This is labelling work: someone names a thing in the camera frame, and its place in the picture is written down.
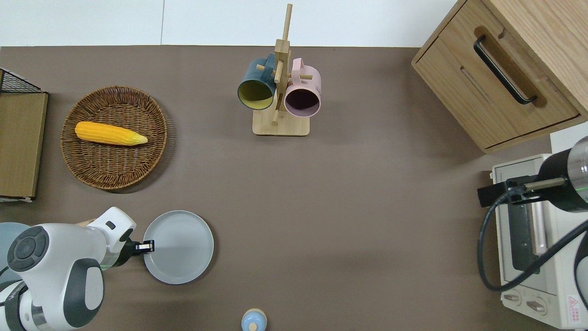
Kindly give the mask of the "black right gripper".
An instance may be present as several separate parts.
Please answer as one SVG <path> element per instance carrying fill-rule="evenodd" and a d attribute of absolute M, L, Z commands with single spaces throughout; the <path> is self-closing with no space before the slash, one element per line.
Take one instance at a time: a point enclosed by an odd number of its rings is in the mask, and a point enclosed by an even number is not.
<path fill-rule="evenodd" d="M 490 207 L 502 194 L 506 193 L 511 188 L 535 182 L 536 179 L 537 177 L 514 177 L 491 186 L 481 187 L 477 189 L 479 205 L 481 207 Z M 518 195 L 511 195 L 503 203 L 507 205 L 527 205 L 540 201 L 541 197 L 535 193 L 523 193 Z"/>

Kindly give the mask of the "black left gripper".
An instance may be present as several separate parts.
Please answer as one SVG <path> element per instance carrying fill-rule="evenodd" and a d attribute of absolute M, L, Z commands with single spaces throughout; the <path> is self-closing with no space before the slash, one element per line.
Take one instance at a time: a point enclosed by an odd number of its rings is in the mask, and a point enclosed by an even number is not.
<path fill-rule="evenodd" d="M 147 240 L 144 242 L 133 241 L 131 239 L 127 239 L 120 251 L 119 257 L 116 260 L 116 267 L 120 267 L 135 254 L 137 253 L 152 253 L 155 251 L 155 241 L 154 240 Z"/>

